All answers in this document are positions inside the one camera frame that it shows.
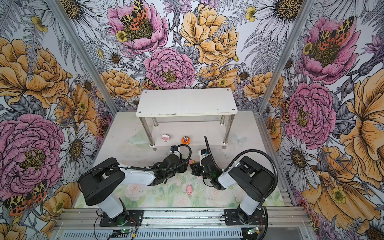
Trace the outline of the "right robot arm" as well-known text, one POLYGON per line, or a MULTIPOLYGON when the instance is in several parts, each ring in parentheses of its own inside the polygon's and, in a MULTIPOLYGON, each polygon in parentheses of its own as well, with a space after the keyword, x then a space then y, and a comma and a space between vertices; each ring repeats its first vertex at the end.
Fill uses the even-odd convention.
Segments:
POLYGON ((248 156, 244 156, 234 167, 228 170, 220 169, 211 156, 206 156, 199 163, 191 165, 192 174, 208 180, 209 187, 218 191, 224 191, 232 185, 238 185, 245 196, 237 208, 240 223, 248 225, 252 222, 256 213, 262 210, 267 197, 276 189, 278 183, 278 170, 272 159, 269 159, 272 167, 259 164, 248 156))

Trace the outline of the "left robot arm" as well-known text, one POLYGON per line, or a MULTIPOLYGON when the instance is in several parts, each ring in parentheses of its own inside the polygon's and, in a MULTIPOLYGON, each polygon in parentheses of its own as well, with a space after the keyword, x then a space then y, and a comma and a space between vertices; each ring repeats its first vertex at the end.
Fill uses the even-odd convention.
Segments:
POLYGON ((123 201, 114 194, 120 185, 157 186, 165 184, 176 173, 184 173, 190 157, 171 153, 161 162, 148 168, 128 167, 116 158, 108 158, 78 179, 87 206, 97 206, 103 211, 101 227, 136 226, 137 220, 129 213, 123 201))

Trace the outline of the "white hooded pink doll toy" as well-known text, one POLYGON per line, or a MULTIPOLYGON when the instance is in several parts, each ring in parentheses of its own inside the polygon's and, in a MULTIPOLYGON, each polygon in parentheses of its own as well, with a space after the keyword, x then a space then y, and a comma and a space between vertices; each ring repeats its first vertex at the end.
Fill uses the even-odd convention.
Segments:
POLYGON ((164 142, 168 143, 171 140, 171 137, 169 135, 167 135, 167 134, 163 134, 163 135, 161 135, 161 139, 164 142))

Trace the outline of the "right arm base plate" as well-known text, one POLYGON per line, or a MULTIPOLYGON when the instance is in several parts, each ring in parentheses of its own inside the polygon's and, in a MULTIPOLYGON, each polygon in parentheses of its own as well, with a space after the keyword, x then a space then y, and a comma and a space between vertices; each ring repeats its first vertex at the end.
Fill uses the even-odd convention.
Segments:
POLYGON ((268 221, 267 212, 256 209, 252 215, 247 215, 241 209, 224 209, 223 220, 227 226, 261 226, 268 221))

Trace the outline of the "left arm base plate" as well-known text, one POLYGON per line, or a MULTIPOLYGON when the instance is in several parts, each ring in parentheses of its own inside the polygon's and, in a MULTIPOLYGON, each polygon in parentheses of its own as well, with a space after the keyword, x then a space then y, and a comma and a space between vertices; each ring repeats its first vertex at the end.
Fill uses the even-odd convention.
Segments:
POLYGON ((143 218, 143 210, 127 210, 113 219, 103 213, 100 227, 140 227, 143 218))

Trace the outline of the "pink bear orange donut toy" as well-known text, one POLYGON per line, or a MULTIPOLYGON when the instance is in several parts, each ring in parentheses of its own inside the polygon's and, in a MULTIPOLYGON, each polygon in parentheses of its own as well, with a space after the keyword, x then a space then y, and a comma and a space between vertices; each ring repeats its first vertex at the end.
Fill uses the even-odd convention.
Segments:
POLYGON ((181 139, 181 143, 184 144, 184 145, 189 145, 191 142, 191 138, 189 136, 184 136, 182 139, 181 139))

